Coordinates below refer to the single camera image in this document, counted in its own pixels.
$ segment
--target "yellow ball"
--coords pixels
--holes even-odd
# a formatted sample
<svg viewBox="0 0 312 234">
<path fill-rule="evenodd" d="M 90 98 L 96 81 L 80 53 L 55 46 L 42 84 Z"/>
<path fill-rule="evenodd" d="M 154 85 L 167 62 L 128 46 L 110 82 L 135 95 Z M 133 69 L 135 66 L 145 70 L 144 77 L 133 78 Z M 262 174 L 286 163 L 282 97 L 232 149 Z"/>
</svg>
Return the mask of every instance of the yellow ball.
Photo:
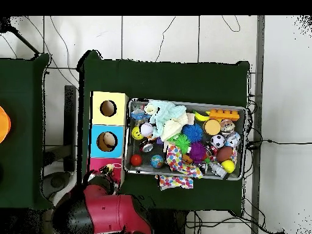
<svg viewBox="0 0 312 234">
<path fill-rule="evenodd" d="M 133 129 L 132 129 L 132 132 L 131 132 L 131 135 L 134 139 L 136 140 L 141 140 L 143 139 L 143 136 L 142 134 L 140 133 L 140 128 L 138 126 L 135 126 Z"/>
<path fill-rule="evenodd" d="M 225 160 L 221 165 L 227 173 L 232 173 L 235 169 L 235 164 L 231 160 Z"/>
</svg>

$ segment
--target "light blue cloth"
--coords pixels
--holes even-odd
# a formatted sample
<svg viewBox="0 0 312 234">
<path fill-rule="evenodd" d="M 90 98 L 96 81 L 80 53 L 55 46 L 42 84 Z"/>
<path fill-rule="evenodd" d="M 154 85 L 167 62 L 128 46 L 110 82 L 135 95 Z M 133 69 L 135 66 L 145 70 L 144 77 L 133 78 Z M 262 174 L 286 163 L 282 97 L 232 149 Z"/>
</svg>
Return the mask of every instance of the light blue cloth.
<svg viewBox="0 0 312 234">
<path fill-rule="evenodd" d="M 153 138 L 160 137 L 163 133 L 163 127 L 165 122 L 182 116 L 186 112 L 185 106 L 176 106 L 169 101 L 151 101 L 149 104 L 153 105 L 156 108 L 159 108 L 159 111 L 156 114 L 153 114 L 149 119 L 151 124 L 156 123 L 156 127 L 153 128 Z"/>
</svg>

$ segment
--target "box hole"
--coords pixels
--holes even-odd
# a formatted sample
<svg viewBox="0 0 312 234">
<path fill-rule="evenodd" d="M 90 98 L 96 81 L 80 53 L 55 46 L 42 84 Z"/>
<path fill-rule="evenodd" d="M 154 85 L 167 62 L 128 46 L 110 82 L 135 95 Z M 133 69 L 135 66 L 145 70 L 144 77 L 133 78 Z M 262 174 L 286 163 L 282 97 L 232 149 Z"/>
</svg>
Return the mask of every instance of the box hole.
<svg viewBox="0 0 312 234">
<path fill-rule="evenodd" d="M 102 132 L 97 137 L 96 145 L 103 152 L 111 152 L 117 146 L 117 136 L 112 132 Z"/>
<path fill-rule="evenodd" d="M 104 101 L 100 106 L 100 111 L 103 116 L 111 117 L 116 114 L 117 106 L 113 101 Z"/>
</svg>

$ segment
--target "blue box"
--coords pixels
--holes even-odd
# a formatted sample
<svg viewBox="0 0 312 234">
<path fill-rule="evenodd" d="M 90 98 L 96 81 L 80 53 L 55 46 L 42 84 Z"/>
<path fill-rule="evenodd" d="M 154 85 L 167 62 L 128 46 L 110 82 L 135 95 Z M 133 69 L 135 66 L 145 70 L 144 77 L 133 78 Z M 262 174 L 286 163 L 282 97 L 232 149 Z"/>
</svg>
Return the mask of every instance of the blue box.
<svg viewBox="0 0 312 234">
<path fill-rule="evenodd" d="M 117 146 L 110 152 L 100 150 L 96 144 L 98 136 L 103 132 L 111 132 L 117 137 Z M 92 125 L 91 130 L 91 158 L 119 158 L 122 155 L 124 142 L 123 126 Z"/>
</svg>

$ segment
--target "dark green tablecloth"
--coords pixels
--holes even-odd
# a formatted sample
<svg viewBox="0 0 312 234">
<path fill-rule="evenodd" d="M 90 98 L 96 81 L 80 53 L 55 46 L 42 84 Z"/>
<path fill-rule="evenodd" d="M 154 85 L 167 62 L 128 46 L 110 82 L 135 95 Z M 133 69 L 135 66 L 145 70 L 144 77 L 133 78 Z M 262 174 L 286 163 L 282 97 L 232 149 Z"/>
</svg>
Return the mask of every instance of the dark green tablecloth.
<svg viewBox="0 0 312 234">
<path fill-rule="evenodd" d="M 246 106 L 248 62 L 154 63 L 101 60 L 88 51 L 80 60 L 83 99 L 82 172 L 87 169 L 90 91 L 125 93 L 129 98 Z M 133 194 L 146 207 L 241 212 L 242 180 L 194 180 L 194 189 L 160 191 L 152 175 L 128 174 L 120 193 Z"/>
<path fill-rule="evenodd" d="M 0 207 L 47 209 L 40 191 L 43 165 L 42 79 L 49 55 L 35 60 L 0 58 L 0 106 L 11 131 L 0 144 Z"/>
</svg>

